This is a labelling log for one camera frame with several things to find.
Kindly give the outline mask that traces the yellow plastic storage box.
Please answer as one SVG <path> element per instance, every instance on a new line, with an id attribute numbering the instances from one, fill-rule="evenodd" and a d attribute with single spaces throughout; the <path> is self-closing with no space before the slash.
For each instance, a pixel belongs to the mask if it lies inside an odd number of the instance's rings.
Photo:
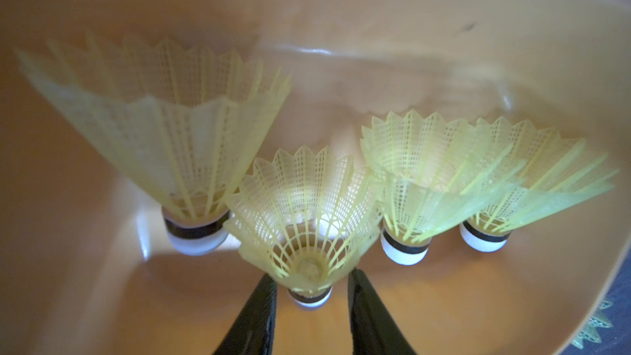
<path id="1" fill-rule="evenodd" d="M 17 49 L 169 36 L 291 73 L 260 154 L 330 146 L 415 108 L 527 118 L 606 151 L 613 190 L 491 254 L 457 230 L 399 266 L 361 268 L 419 354 L 557 354 L 630 245 L 630 0 L 1 0 L 1 351 L 211 354 L 261 279 L 231 243 L 171 246 L 160 207 L 18 68 Z"/>

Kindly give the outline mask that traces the yellow shuttlecock one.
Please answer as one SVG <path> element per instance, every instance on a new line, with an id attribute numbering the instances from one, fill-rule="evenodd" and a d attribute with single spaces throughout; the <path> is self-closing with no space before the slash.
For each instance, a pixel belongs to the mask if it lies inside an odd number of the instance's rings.
<path id="1" fill-rule="evenodd" d="M 525 165 L 490 123 L 415 110 L 372 118 L 360 145 L 383 187 L 382 249 L 401 266 L 422 261 L 435 236 L 514 190 Z"/>

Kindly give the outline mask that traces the yellow shuttlecock five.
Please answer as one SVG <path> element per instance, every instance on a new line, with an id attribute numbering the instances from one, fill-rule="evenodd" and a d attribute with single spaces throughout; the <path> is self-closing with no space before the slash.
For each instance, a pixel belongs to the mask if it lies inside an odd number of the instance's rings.
<path id="1" fill-rule="evenodd" d="M 596 309 L 596 312 L 588 319 L 588 322 L 583 326 L 581 331 L 573 338 L 571 345 L 578 349 L 584 348 L 584 342 L 601 343 L 601 335 L 599 329 L 610 329 L 613 327 L 613 323 L 607 317 L 604 310 L 613 306 L 613 302 L 609 299 L 604 299 Z"/>

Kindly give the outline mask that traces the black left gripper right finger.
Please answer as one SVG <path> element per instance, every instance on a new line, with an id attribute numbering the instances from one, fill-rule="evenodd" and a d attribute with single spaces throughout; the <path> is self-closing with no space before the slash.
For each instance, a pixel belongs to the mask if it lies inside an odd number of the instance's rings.
<path id="1" fill-rule="evenodd" d="M 366 274 L 357 268 L 348 276 L 348 310 L 353 354 L 416 354 Z"/>

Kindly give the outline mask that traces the yellow shuttlecock two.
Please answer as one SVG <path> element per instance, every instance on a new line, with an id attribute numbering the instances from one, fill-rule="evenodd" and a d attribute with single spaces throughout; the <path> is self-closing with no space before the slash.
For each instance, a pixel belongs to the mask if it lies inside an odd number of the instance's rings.
<path id="1" fill-rule="evenodd" d="M 281 67 L 205 44 L 18 49 L 22 74 L 113 167 L 156 201 L 174 248 L 205 255 L 228 237 L 238 188 L 292 89 Z"/>

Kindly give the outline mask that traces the yellow shuttlecock three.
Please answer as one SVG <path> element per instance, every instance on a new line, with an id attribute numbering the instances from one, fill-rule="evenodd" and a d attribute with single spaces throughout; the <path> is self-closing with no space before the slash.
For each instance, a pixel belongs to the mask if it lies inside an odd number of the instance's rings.
<path id="1" fill-rule="evenodd" d="M 463 221 L 465 243 L 480 252 L 503 248 L 518 228 L 608 192 L 618 174 L 608 154 L 592 150 L 584 138 L 564 138 L 557 128 L 538 129 L 530 120 L 500 117 L 490 125 L 493 141 L 512 145 L 509 158 L 524 162 L 514 190 Z"/>

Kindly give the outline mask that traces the yellow shuttlecock seven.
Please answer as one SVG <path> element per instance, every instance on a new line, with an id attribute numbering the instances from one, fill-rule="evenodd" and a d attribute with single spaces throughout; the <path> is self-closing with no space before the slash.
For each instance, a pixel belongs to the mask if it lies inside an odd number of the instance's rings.
<path id="1" fill-rule="evenodd" d="M 255 159 L 227 205 L 243 260 L 304 309 L 322 307 L 381 234 L 383 185 L 330 147 Z"/>

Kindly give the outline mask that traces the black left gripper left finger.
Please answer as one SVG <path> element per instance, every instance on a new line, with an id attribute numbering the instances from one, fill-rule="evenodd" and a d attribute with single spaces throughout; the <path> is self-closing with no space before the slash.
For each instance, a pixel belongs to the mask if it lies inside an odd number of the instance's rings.
<path id="1" fill-rule="evenodd" d="M 277 300 L 277 284 L 265 274 L 214 355 L 273 353 Z"/>

